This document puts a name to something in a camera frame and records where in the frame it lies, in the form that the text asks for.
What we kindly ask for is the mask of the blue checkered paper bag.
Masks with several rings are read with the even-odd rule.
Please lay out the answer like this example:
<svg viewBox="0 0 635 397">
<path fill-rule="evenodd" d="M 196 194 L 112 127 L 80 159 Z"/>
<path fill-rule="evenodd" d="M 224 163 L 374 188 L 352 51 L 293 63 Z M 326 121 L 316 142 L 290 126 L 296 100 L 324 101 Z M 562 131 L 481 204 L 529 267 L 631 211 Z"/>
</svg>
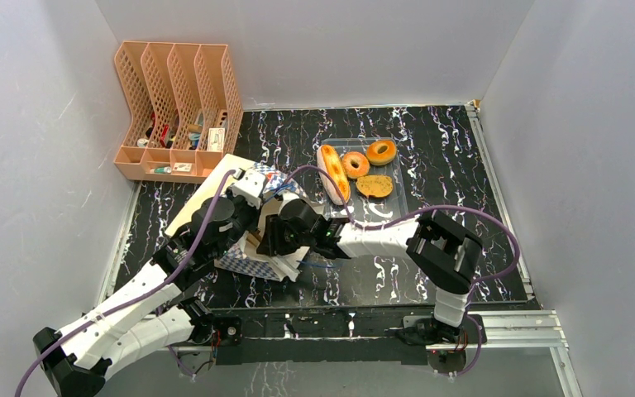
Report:
<svg viewBox="0 0 635 397">
<path fill-rule="evenodd" d="M 281 174 L 257 166 L 235 168 L 152 256 L 176 283 L 191 284 L 215 265 L 267 280 L 295 280 L 308 251 L 344 258 L 339 231 L 345 218 L 328 219 Z"/>
</svg>

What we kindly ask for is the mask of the fake long baguette roll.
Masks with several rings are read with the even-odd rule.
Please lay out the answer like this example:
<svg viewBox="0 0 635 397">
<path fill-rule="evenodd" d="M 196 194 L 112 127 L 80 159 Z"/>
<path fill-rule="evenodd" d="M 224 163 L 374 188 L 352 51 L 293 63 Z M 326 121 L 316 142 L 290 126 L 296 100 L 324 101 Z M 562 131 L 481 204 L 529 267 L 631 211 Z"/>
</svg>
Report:
<svg viewBox="0 0 635 397">
<path fill-rule="evenodd" d="M 336 149 L 330 145 L 321 145 L 317 150 L 317 166 L 326 174 L 320 174 L 328 198 L 342 206 L 351 197 L 351 186 Z"/>
</svg>

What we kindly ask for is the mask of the fake herb bread slice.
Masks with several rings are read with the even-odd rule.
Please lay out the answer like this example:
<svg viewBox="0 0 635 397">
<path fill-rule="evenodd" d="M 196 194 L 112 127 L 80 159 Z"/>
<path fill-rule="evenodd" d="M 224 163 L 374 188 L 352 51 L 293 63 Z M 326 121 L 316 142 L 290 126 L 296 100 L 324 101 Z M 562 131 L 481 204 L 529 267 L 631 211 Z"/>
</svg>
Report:
<svg viewBox="0 0 635 397">
<path fill-rule="evenodd" d="M 365 197 L 384 199 L 393 192 L 394 182 L 388 175 L 365 175 L 356 180 L 356 188 Z"/>
</svg>

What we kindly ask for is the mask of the orange fake donut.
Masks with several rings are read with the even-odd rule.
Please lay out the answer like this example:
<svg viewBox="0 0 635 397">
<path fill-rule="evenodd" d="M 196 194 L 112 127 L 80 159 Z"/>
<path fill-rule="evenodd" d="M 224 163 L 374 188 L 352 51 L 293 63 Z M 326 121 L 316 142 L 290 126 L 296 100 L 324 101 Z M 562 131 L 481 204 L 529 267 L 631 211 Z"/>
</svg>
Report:
<svg viewBox="0 0 635 397">
<path fill-rule="evenodd" d="M 391 140 L 379 140 L 371 143 L 366 151 L 365 157 L 372 164 L 377 166 L 387 165 L 394 160 L 397 155 L 397 147 Z"/>
</svg>

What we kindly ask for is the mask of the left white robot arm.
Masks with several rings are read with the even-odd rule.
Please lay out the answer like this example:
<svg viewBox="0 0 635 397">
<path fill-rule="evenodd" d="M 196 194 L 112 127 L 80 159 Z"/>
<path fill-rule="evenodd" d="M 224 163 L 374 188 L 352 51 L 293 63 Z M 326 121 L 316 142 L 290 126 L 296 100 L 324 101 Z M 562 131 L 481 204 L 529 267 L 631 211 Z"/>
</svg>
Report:
<svg viewBox="0 0 635 397">
<path fill-rule="evenodd" d="M 33 343 L 55 393 L 95 396 L 116 372 L 158 349 L 221 337 L 222 322 L 195 299 L 152 313 L 209 274 L 259 216 L 242 196 L 206 199 L 116 293 L 68 326 L 40 330 Z"/>
</svg>

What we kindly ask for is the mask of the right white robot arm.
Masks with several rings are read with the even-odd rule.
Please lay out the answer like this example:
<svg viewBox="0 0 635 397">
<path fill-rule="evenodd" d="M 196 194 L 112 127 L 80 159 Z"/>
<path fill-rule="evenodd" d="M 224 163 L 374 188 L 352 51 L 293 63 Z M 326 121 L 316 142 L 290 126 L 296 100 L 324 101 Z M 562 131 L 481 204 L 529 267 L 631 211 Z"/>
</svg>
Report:
<svg viewBox="0 0 635 397">
<path fill-rule="evenodd" d="M 304 247 L 327 259 L 392 256 L 412 260 L 436 287 L 434 335 L 454 342 L 466 330 L 466 302 L 483 243 L 442 211 L 428 210 L 382 224 L 357 223 L 346 216 L 327 218 L 297 199 L 266 216 L 256 249 L 259 254 L 287 256 Z"/>
</svg>

